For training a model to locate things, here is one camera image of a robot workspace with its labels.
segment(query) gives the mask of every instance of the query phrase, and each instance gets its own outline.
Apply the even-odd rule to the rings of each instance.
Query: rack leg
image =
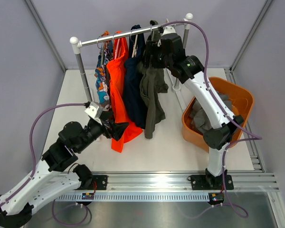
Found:
[[[80,54],[80,48],[77,47],[77,45],[79,43],[78,38],[72,37],[70,39],[70,43],[72,44],[73,51],[74,51],[74,54],[76,56],[76,60],[78,63],[81,79],[82,79],[82,82],[83,82],[84,88],[85,88],[85,95],[87,97],[87,100],[91,102],[91,101],[93,101],[93,99],[91,96],[90,87],[89,87],[89,84],[87,82],[86,72],[85,72],[84,64],[82,62],[82,58],[81,58],[81,54]]]
[[[187,13],[186,18],[184,20],[190,21],[193,18],[192,13]],[[182,45],[184,48],[186,48],[187,41],[188,41],[188,35],[189,35],[189,30],[190,30],[190,25],[186,24],[185,25],[185,31],[184,31],[184,37],[182,39]],[[175,85],[173,86],[174,91],[180,91],[180,81],[176,79]]]

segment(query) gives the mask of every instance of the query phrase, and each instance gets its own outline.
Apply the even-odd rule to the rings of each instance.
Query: clothing rack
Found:
[[[192,18],[193,18],[193,15],[191,13],[187,13],[186,17],[183,20],[190,21]],[[89,88],[89,84],[87,82],[86,71],[85,71],[84,64],[83,64],[83,61],[81,58],[81,49],[80,48],[82,48],[84,46],[89,46],[92,44],[98,44],[101,42],[119,39],[119,38],[123,38],[123,37],[129,37],[129,36],[137,35],[137,34],[141,34],[141,33],[146,33],[146,32],[152,33],[154,31],[158,31],[159,27],[161,27],[162,25],[163,24],[154,25],[154,26],[145,27],[145,28],[139,28],[139,29],[135,29],[135,30],[127,31],[127,32],[116,33],[116,34],[109,35],[109,36],[99,37],[97,39],[92,39],[92,40],[88,40],[88,41],[80,41],[80,40],[78,40],[77,37],[71,37],[70,43],[72,44],[73,52],[76,56],[76,60],[78,63],[81,79],[82,79],[82,82],[84,84],[85,95],[86,95],[88,101],[90,101],[90,102],[93,101],[93,98],[92,98],[93,95],[91,93],[91,90]],[[175,24],[175,26],[180,26],[180,25],[184,25],[184,24],[183,23]],[[190,25],[185,24],[185,31],[184,31],[184,36],[183,36],[183,47],[184,48],[186,47],[186,44],[187,44],[189,29],[190,29]],[[180,101],[180,98],[178,95],[178,94],[180,94],[179,80],[176,80],[176,82],[172,88],[176,92],[177,97]]]

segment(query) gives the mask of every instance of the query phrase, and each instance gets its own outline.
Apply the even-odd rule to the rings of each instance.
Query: perforated metal strip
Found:
[[[96,202],[208,202],[207,193],[96,193],[85,197],[82,192],[70,192],[56,201],[96,201]]]

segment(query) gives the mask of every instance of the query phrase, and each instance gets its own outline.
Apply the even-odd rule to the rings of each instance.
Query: dark green garment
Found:
[[[157,93],[167,93],[168,85],[164,81],[163,69],[154,69],[152,67],[146,69],[143,63],[139,62],[137,71],[143,74],[140,83],[140,93],[148,108],[144,136],[147,139],[151,139],[155,125],[166,118]]]

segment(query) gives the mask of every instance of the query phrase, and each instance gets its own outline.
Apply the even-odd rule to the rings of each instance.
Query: gray floor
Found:
[[[276,228],[268,196],[263,193],[231,193],[233,203],[249,212],[249,218],[237,216],[230,207],[214,208],[198,219],[190,219],[209,207],[205,202],[94,202],[83,228]],[[58,212],[69,203],[56,203]],[[85,210],[72,207],[57,215],[65,223],[79,222]],[[37,213],[25,228],[62,228],[51,217],[51,204]]]

